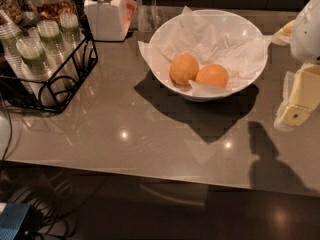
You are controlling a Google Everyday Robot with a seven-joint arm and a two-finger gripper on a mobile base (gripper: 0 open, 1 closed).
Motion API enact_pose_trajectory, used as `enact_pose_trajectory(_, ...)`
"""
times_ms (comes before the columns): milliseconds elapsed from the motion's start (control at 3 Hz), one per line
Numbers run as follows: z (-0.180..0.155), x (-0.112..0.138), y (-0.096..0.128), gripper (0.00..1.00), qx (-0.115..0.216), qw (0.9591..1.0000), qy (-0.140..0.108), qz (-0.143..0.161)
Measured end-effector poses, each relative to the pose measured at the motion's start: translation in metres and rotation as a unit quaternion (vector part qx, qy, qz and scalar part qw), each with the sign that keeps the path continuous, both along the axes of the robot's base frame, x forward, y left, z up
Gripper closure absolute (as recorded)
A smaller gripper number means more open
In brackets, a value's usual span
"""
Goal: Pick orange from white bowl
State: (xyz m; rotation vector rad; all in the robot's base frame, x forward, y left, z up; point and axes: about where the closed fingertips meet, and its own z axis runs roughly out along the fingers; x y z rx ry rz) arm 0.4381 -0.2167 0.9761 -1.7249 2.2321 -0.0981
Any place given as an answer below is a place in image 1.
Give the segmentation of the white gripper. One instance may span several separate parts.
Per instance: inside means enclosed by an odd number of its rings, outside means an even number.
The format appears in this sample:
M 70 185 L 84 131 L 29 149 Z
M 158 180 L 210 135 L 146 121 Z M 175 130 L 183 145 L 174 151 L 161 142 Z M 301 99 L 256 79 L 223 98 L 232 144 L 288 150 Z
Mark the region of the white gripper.
M 274 127 L 288 132 L 305 123 L 320 105 L 320 0 L 310 0 L 295 21 L 273 34 L 272 42 L 281 46 L 290 43 L 292 56 L 305 63 L 284 78 L 283 101 Z

